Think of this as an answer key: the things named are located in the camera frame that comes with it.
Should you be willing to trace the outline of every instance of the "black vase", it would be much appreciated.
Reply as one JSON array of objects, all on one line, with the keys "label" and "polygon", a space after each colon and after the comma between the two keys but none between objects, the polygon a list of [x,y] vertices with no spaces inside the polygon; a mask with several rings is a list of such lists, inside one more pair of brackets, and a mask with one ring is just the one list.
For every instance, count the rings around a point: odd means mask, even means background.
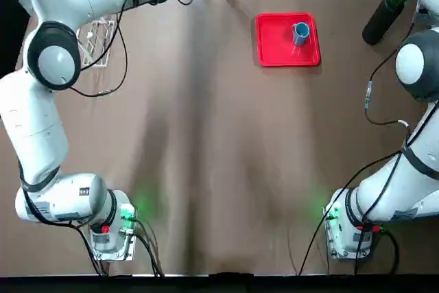
[{"label": "black vase", "polygon": [[383,0],[363,29],[364,41],[369,45],[377,44],[403,9],[404,3],[394,7],[389,4],[388,0]]}]

